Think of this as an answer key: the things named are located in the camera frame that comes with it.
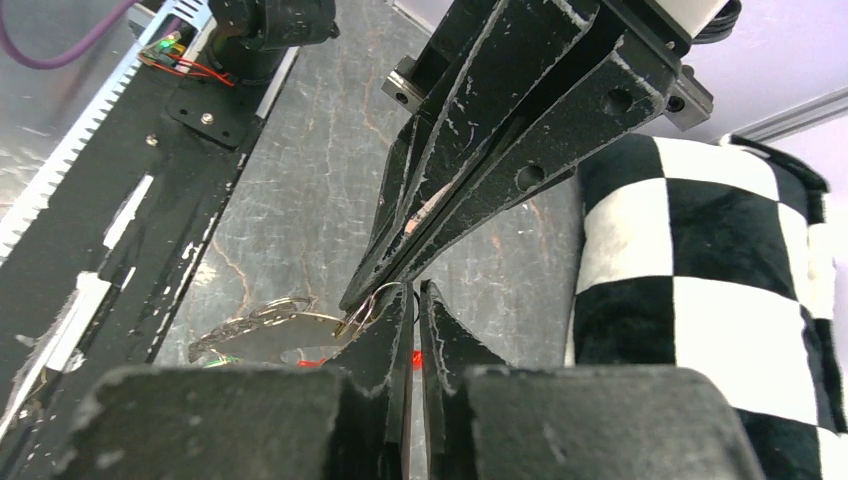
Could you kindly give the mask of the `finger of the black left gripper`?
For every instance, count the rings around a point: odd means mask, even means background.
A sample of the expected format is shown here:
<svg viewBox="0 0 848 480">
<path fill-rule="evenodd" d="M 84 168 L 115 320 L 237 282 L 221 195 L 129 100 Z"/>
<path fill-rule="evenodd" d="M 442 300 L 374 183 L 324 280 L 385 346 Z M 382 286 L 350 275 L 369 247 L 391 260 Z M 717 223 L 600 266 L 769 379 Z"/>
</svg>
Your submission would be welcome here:
<svg viewBox="0 0 848 480">
<path fill-rule="evenodd" d="M 448 66 L 399 133 L 386 161 L 384 209 L 341 297 L 344 311 L 378 287 L 418 276 L 476 229 L 459 211 L 472 175 L 528 125 L 528 97 L 592 29 L 594 1 L 457 1 L 428 45 Z"/>
</svg>

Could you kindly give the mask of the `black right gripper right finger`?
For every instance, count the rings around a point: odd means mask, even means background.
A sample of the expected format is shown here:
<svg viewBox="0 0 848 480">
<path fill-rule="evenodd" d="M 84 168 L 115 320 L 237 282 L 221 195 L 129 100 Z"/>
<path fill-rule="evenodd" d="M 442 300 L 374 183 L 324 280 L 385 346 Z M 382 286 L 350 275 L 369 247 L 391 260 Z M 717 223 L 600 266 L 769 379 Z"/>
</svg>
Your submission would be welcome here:
<svg viewBox="0 0 848 480">
<path fill-rule="evenodd" d="M 760 479 L 737 414 L 704 375 L 669 366 L 525 369 L 449 310 L 419 301 L 433 479 Z"/>
</svg>

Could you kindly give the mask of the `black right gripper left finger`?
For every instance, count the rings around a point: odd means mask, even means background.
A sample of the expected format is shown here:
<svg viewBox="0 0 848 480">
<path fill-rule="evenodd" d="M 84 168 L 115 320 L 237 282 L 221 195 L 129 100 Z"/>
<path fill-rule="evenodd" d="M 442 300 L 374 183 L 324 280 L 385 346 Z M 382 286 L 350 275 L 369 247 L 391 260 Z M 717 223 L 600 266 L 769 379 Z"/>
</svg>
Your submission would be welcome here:
<svg viewBox="0 0 848 480">
<path fill-rule="evenodd" d="M 83 400 L 56 479 L 405 479 L 414 289 L 316 367 L 122 367 Z"/>
</svg>

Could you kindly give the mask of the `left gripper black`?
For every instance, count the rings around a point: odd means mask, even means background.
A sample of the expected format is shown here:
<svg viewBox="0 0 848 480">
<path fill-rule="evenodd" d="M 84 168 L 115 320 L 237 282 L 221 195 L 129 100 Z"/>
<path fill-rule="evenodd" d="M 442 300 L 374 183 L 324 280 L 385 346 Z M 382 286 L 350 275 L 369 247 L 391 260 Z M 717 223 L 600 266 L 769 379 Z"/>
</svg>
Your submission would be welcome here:
<svg viewBox="0 0 848 480">
<path fill-rule="evenodd" d="M 382 91 L 414 113 L 467 44 L 486 24 L 494 1 L 453 1 L 437 26 L 415 10 L 395 9 L 430 34 L 413 59 L 404 57 Z M 501 211 L 558 182 L 578 161 L 663 115 L 680 131 L 708 120 L 714 97 L 683 65 L 692 39 L 654 1 L 601 1 L 615 26 L 630 33 L 588 33 L 544 78 L 521 111 L 528 125 L 472 175 L 460 213 L 478 227 Z"/>
</svg>

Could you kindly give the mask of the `green key tag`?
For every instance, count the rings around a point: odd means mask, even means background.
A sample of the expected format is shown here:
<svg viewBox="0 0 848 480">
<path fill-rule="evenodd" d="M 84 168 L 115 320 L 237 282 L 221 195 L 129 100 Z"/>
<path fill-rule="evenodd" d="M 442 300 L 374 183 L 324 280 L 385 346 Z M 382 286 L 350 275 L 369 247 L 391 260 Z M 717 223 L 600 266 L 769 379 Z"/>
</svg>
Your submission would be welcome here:
<svg viewBox="0 0 848 480">
<path fill-rule="evenodd" d="M 204 368 L 218 368 L 226 365 L 234 365 L 240 363 L 241 360 L 237 357 L 232 356 L 219 356 L 216 359 L 210 360 L 206 362 L 203 367 Z"/>
</svg>

